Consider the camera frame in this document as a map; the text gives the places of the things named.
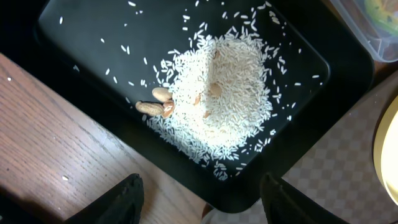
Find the yellow plate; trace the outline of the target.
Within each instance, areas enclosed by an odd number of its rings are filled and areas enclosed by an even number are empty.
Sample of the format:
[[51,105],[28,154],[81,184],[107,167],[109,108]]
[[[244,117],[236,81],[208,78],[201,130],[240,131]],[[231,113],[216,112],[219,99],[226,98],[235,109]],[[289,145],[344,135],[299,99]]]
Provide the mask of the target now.
[[374,133],[373,163],[380,183],[397,204],[397,96],[387,102],[379,117]]

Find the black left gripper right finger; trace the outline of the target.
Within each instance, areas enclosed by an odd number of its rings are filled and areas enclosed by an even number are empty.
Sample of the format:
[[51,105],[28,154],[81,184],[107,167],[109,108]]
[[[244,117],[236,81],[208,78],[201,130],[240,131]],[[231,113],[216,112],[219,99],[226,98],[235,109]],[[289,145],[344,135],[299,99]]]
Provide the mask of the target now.
[[268,223],[348,224],[270,172],[261,179],[260,196]]

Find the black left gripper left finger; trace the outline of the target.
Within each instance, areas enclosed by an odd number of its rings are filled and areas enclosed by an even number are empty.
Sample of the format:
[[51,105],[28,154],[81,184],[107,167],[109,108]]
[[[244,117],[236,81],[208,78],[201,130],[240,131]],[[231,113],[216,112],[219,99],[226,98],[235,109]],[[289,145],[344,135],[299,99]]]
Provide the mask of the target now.
[[143,204],[143,179],[131,174],[65,223],[139,224]]

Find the pile of rice grains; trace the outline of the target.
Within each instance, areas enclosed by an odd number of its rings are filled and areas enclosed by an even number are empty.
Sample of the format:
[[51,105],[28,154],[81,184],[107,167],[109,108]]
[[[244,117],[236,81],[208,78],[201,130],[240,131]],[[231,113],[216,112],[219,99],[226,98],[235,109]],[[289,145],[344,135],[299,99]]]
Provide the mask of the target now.
[[[227,180],[291,122],[329,76],[268,1],[51,1],[50,38],[118,105]],[[175,109],[138,112],[168,88]]]

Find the yellow green snack wrapper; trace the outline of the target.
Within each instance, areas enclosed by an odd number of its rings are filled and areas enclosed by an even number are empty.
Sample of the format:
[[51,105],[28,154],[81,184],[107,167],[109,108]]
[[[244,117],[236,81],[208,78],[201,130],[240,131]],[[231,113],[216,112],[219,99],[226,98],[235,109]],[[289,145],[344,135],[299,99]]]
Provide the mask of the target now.
[[391,32],[397,31],[397,0],[365,0],[364,6],[375,24]]

